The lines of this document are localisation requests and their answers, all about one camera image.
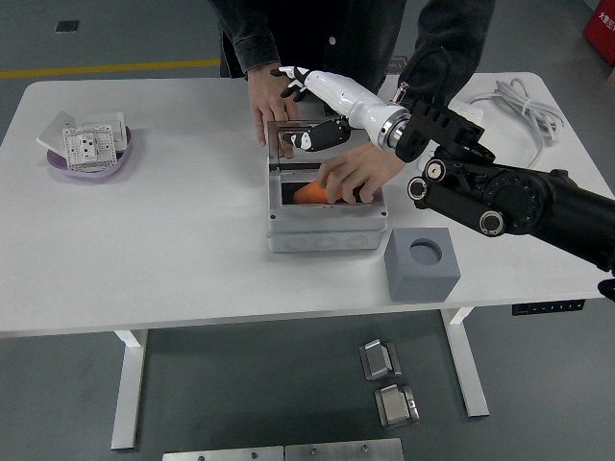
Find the person's left hand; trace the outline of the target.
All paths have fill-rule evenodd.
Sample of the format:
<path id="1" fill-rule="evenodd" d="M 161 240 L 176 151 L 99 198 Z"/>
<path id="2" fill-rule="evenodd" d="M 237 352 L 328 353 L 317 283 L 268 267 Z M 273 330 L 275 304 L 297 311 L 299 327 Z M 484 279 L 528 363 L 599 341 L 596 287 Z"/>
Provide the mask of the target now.
<path id="1" fill-rule="evenodd" d="M 338 192 L 345 202 L 355 204 L 354 191 L 357 188 L 360 201 L 369 204 L 374 193 L 402 172 L 405 166 L 394 154 L 368 142 L 323 162 L 317 181 L 330 204 L 338 200 Z"/>

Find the person's right hand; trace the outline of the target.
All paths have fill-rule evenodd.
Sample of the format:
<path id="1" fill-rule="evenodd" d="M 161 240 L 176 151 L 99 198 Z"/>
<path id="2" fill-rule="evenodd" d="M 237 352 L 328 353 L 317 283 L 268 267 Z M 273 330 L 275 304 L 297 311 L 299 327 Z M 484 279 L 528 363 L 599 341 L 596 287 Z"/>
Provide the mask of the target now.
<path id="1" fill-rule="evenodd" d="M 281 96 L 290 80 L 287 77 L 275 77 L 271 74 L 280 66 L 278 61 L 274 61 L 247 71 L 249 106 L 256 138 L 261 147 L 266 145 L 267 122 L 296 120 L 299 115 L 297 104 L 292 99 Z"/>

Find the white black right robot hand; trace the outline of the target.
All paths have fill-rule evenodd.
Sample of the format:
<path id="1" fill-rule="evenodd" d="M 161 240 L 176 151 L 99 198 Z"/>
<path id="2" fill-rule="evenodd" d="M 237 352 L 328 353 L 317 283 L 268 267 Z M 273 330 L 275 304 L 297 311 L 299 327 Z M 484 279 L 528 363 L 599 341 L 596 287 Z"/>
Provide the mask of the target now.
<path id="1" fill-rule="evenodd" d="M 290 80 L 284 97 L 293 92 L 310 92 L 337 114 L 345 117 L 352 129 L 365 130 L 371 142 L 384 151 L 393 151 L 402 129 L 410 118 L 399 105 L 385 103 L 354 80 L 331 72 L 303 67 L 282 66 L 271 71 L 274 77 Z"/>

